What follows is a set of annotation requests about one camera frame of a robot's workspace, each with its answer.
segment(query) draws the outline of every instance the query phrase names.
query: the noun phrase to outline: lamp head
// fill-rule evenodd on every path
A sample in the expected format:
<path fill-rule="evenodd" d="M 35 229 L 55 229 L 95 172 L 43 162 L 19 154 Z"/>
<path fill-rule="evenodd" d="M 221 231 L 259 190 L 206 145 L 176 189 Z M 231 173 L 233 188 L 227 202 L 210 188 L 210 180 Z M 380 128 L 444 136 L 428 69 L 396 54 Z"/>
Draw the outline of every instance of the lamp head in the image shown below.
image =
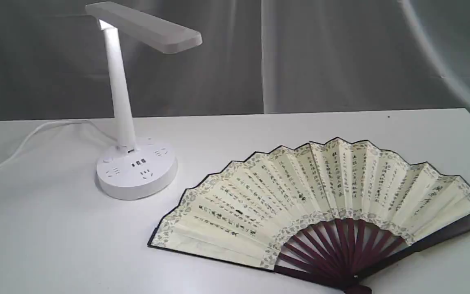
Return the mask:
<path fill-rule="evenodd" d="M 118 28 L 162 53 L 177 53 L 202 44 L 198 31 L 114 2 L 89 4 L 85 9 L 99 19 L 102 30 Z"/>

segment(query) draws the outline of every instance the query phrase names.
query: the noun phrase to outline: table surface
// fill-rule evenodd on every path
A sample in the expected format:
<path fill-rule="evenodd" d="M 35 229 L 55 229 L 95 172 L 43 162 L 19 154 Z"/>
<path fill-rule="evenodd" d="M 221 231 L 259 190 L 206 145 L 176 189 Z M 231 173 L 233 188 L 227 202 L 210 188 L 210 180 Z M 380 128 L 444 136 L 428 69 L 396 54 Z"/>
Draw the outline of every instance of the table surface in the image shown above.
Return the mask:
<path fill-rule="evenodd" d="M 96 119 L 113 133 L 112 119 Z M 0 122 L 0 161 L 43 121 Z M 0 169 L 1 294 L 340 294 L 270 272 L 151 249 L 147 240 L 185 188 L 230 160 L 278 145 L 340 136 L 369 139 L 410 163 L 428 160 L 470 183 L 470 114 L 464 109 L 137 118 L 138 136 L 174 146 L 179 171 L 137 201 L 106 196 L 95 161 L 111 142 L 90 125 L 40 132 Z M 414 254 L 367 279 L 375 294 L 470 293 L 470 233 Z"/>

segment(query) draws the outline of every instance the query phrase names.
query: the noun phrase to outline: lamp base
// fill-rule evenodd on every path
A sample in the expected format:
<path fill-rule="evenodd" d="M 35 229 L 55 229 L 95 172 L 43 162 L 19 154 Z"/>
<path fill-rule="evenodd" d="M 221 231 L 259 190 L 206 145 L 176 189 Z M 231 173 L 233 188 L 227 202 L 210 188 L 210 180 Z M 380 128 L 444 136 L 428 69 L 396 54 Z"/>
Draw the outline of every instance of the lamp base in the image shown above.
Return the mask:
<path fill-rule="evenodd" d="M 108 149 L 97 161 L 97 177 L 110 197 L 136 200 L 159 192 L 177 173 L 177 159 L 170 146 L 137 138 L 138 148 L 127 154 Z"/>

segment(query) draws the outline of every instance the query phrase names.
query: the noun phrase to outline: fabric backdrop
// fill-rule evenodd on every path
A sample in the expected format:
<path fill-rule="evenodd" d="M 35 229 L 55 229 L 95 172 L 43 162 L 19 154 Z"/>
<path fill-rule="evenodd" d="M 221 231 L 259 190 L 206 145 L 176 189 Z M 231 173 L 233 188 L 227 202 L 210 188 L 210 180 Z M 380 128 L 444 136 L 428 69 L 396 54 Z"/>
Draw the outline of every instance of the fabric backdrop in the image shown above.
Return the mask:
<path fill-rule="evenodd" d="M 0 1 L 0 120 L 113 116 L 91 2 Z M 116 2 L 204 40 L 164 55 L 120 35 L 135 116 L 470 111 L 470 0 Z"/>

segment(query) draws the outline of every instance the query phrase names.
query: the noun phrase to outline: white desk lamp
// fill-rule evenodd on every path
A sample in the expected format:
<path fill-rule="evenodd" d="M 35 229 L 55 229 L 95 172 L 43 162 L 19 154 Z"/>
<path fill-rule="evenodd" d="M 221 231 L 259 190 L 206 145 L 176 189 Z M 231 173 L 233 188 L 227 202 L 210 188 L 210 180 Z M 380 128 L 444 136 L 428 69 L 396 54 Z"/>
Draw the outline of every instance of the white desk lamp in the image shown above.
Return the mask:
<path fill-rule="evenodd" d="M 113 2 L 90 4 L 85 8 L 99 20 L 104 33 L 117 125 L 117 145 L 97 161 L 99 183 L 111 197 L 143 198 L 173 181 L 177 159 L 170 146 L 135 136 L 118 29 L 162 53 L 177 53 L 200 45 L 201 33 Z"/>

